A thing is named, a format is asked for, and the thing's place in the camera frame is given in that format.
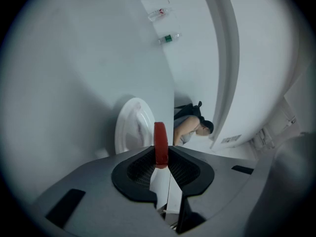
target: person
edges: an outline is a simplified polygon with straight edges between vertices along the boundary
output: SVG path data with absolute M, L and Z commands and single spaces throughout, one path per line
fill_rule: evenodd
M 174 120 L 173 123 L 173 145 L 183 146 L 196 132 L 198 135 L 206 136 L 213 132 L 214 125 L 202 116 L 186 115 Z

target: green label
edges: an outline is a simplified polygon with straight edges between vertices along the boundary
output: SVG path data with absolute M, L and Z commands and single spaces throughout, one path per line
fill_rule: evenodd
M 165 36 L 164 39 L 166 40 L 166 42 L 171 42 L 172 41 L 171 35 Z

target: black backpack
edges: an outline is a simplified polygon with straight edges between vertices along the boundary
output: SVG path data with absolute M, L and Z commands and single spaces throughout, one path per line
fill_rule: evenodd
M 175 107 L 175 109 L 181 109 L 181 110 L 173 117 L 173 120 L 176 120 L 186 115 L 194 115 L 199 118 L 201 117 L 201 111 L 199 110 L 201 106 L 202 106 L 202 102 L 199 101 L 198 105 L 195 105 L 195 106 L 193 106 L 193 104 L 188 104 L 188 105 Z

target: white wall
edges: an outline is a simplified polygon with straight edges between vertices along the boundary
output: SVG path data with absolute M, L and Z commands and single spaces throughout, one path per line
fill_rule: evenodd
M 100 148 L 114 154 L 131 97 L 147 102 L 172 143 L 173 79 L 139 0 L 30 0 L 11 30 L 1 50 L 1 164 L 20 199 L 32 203 Z
M 259 152 L 258 155 L 268 154 L 269 150 L 278 148 L 286 140 L 299 136 L 300 133 L 299 123 L 291 107 L 283 98 L 252 142 Z
M 181 32 L 163 46 L 175 80 L 175 105 L 203 102 L 201 113 L 212 120 L 215 111 L 219 54 L 212 17 L 205 0 L 141 0 L 148 13 L 171 7 L 171 14 L 154 22 L 159 36 Z
M 285 94 L 302 132 L 316 131 L 316 62 L 310 64 Z
M 216 31 L 219 50 L 219 79 L 214 111 L 214 140 L 230 110 L 239 71 L 239 34 L 234 9 L 230 0 L 206 0 Z
M 294 8 L 294 13 L 295 23 L 299 31 L 299 43 L 296 65 L 290 83 L 291 86 L 306 71 L 316 56 L 316 39 L 313 30 L 298 9 Z
M 213 150 L 251 139 L 285 93 L 297 57 L 298 32 L 285 0 L 231 0 L 240 59 L 234 99 Z M 237 142 L 222 140 L 241 134 Z

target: bottle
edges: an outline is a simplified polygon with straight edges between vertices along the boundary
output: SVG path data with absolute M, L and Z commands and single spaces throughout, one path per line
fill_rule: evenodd
M 166 36 L 164 36 L 164 37 L 159 39 L 159 44 L 164 44 L 164 43 L 175 41 L 181 36 L 182 36 L 182 34 L 172 34 L 172 35 L 169 34 L 169 35 L 166 35 Z
M 170 11 L 172 11 L 171 8 L 161 8 L 159 10 L 155 10 L 152 13 L 150 13 L 148 15 L 148 18 L 149 18 L 150 21 L 154 22 L 158 18 L 161 18 L 161 17 L 163 17 L 165 15 L 168 15 L 170 13 Z

